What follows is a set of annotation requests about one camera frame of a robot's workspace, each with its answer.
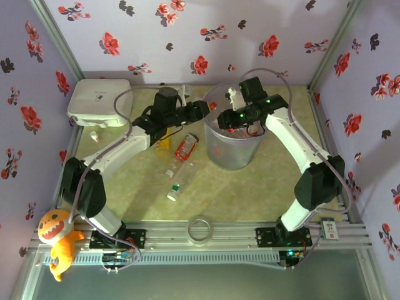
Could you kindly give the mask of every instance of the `glass panel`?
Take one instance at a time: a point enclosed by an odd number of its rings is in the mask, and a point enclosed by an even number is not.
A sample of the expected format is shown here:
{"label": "glass panel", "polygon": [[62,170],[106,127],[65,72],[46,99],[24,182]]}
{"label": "glass panel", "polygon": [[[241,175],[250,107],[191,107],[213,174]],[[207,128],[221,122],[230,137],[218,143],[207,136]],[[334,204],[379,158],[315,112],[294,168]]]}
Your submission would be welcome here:
{"label": "glass panel", "polygon": [[295,270],[250,265],[133,266],[118,275],[73,266],[56,282],[42,268],[33,299],[369,299],[355,251],[316,251]]}

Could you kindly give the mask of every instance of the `yellow object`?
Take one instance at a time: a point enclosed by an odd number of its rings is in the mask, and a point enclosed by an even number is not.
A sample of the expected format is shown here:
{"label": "yellow object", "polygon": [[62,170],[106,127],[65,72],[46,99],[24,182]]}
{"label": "yellow object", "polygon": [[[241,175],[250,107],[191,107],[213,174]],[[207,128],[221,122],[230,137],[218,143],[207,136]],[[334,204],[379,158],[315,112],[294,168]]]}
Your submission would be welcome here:
{"label": "yellow object", "polygon": [[63,209],[48,211],[40,220],[39,239],[52,245],[51,258],[58,258],[58,264],[50,264],[50,271],[56,281],[73,263],[75,241],[84,239],[81,231],[74,231],[74,224],[68,223],[69,212]]}
{"label": "yellow object", "polygon": [[170,145],[171,145],[171,137],[167,137],[166,139],[164,139],[166,136],[169,136],[171,134],[171,128],[167,129],[167,133],[165,134],[165,136],[163,136],[161,139],[163,139],[162,141],[158,141],[156,144],[156,154],[160,157],[165,157],[170,149]]}

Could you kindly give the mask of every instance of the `white label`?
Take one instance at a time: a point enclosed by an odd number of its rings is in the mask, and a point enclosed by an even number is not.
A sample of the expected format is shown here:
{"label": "white label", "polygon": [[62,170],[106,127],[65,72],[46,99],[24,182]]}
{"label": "white label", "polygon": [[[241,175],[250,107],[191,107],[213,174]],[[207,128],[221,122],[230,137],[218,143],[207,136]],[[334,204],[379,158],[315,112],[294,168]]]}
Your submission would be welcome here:
{"label": "white label", "polygon": [[336,223],[332,220],[322,220],[322,229],[325,239],[339,239]]}

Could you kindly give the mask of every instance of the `plush toy teeth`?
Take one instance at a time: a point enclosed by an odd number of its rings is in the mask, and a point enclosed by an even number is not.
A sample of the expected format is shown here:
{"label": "plush toy teeth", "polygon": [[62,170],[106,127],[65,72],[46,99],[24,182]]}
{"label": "plush toy teeth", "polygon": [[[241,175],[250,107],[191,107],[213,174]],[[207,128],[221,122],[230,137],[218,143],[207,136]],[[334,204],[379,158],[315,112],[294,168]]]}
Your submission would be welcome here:
{"label": "plush toy teeth", "polygon": [[59,234],[63,230],[63,228],[64,228],[64,221],[59,221],[58,223],[50,227],[44,234],[42,234],[42,237],[44,239],[52,239],[54,236]]}

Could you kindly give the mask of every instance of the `bottle with red label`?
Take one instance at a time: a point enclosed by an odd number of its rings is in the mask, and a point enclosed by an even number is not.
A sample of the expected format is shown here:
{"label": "bottle with red label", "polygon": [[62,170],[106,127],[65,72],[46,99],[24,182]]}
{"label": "bottle with red label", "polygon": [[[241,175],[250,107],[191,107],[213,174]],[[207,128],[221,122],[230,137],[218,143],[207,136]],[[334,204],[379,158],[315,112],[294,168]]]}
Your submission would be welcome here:
{"label": "bottle with red label", "polygon": [[169,165],[169,168],[166,171],[166,174],[169,177],[173,177],[179,171],[183,163],[188,160],[198,142],[199,138],[193,133],[188,133],[185,136],[184,140],[181,142],[174,153],[174,160]]}

